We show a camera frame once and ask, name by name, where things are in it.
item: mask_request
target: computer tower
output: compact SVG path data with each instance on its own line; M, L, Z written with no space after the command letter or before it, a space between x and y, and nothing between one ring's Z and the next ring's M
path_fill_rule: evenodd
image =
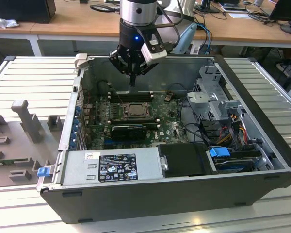
M0 0L0 18L49 23L55 15L54 0Z

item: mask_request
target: floor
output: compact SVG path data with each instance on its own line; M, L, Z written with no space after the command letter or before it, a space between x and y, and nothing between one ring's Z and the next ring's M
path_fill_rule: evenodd
M42 40L40 41L40 45L45 56L75 56L76 54L72 49L71 41ZM77 46L78 53L107 55L117 47L117 42L78 41ZM239 57L238 53L240 48L237 46L224 46L222 48L222 54L224 57ZM0 39L0 51L4 56L33 56L33 51L28 40ZM280 59L278 52L271 50L261 65L280 85L283 85L286 81L286 76L275 66L276 62L280 61Z

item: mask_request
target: black plastic cover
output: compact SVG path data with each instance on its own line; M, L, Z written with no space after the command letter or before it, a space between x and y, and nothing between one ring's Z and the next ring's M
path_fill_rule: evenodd
M160 144L160 157L165 157L168 171L164 177L202 176L213 174L206 150L202 143Z

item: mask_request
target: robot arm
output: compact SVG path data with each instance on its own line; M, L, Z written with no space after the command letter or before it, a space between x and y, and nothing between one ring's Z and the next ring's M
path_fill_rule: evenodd
M196 31L194 0L171 0L157 17L157 0L121 0L120 42L109 60L135 86L168 53L183 54Z

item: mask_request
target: motherboard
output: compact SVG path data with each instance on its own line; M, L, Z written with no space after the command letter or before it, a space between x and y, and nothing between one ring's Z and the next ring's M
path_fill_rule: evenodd
M165 93L159 93L143 98L148 102L127 100L120 96L102 96L85 107L85 125L90 138L88 149L142 148L189 142L179 121L179 99L166 99Z

